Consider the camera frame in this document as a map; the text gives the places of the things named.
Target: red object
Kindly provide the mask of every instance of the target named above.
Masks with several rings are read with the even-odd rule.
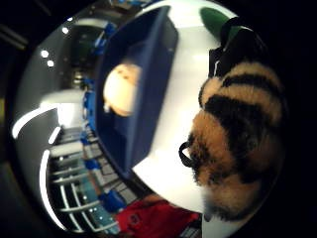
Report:
[[[175,208],[165,200],[151,205],[136,201],[116,216],[120,230],[135,238],[178,237],[197,218],[197,213]]]

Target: orange and black fur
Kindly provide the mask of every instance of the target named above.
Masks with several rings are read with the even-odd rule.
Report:
[[[188,148],[195,181],[205,187],[205,219],[240,220],[262,203],[283,161],[283,86],[258,59],[241,57],[199,93]]]

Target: black strap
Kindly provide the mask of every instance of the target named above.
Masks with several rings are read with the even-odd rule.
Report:
[[[185,150],[186,148],[188,148],[188,142],[184,142],[183,144],[180,145],[179,150],[178,150],[178,154],[179,157],[181,159],[181,162],[186,166],[186,167],[193,167],[193,162],[192,160],[190,160],[188,157],[186,157],[182,151]]]
[[[227,46],[230,30],[232,27],[245,26],[248,24],[240,17],[234,17],[229,19],[221,28],[220,32],[220,47],[209,51],[209,72],[208,77],[215,75],[215,64],[221,57],[225,47]]]

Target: green object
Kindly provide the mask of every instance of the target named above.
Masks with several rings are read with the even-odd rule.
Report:
[[[201,20],[205,28],[213,35],[218,41],[220,41],[220,32],[222,26],[230,19],[222,12],[213,8],[201,8],[199,11]],[[239,32],[241,27],[233,27],[230,31],[228,42],[230,42]]]

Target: blue container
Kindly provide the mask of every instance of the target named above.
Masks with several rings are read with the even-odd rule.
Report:
[[[154,9],[119,29],[107,43],[96,81],[96,134],[110,163],[126,179],[150,151],[158,123],[178,41],[168,11],[169,7]],[[108,73],[126,58],[142,73],[134,112],[123,118],[104,112],[103,87]]]

